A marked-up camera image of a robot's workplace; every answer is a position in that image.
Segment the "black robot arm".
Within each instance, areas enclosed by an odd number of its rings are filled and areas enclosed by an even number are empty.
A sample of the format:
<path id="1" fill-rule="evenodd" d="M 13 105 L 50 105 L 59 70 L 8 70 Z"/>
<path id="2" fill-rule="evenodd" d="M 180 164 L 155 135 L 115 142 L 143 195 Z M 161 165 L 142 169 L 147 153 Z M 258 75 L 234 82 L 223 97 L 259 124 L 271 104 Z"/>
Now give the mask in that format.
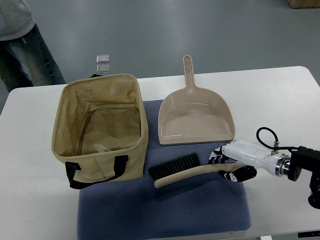
<path id="1" fill-rule="evenodd" d="M 260 138 L 262 130 L 269 131 L 274 136 L 273 146 L 267 145 Z M 256 138 L 258 142 L 264 147 L 271 150 L 274 156 L 280 150 L 287 150 L 291 153 L 290 156 L 285 155 L 280 158 L 275 165 L 275 173 L 278 176 L 285 175 L 293 182 L 298 180 L 301 171 L 306 170 L 311 172 L 309 188 L 311 194 L 308 197 L 308 203 L 315 209 L 320 208 L 320 152 L 304 146 L 279 146 L 279 139 L 277 134 L 268 127 L 260 127 L 256 131 Z"/>

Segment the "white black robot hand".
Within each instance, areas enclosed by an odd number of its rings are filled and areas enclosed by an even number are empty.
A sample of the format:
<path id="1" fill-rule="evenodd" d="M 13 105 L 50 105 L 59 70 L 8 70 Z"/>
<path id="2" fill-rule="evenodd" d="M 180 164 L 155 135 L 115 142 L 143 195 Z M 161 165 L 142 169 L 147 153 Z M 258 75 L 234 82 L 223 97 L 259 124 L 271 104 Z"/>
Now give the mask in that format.
<path id="1" fill-rule="evenodd" d="M 290 157 L 288 155 L 244 140 L 235 140 L 213 150 L 208 163 L 222 163 L 225 159 L 244 164 L 235 170 L 218 171 L 222 177 L 234 183 L 254 178 L 259 168 L 265 169 L 276 177 L 282 177 L 289 173 Z"/>

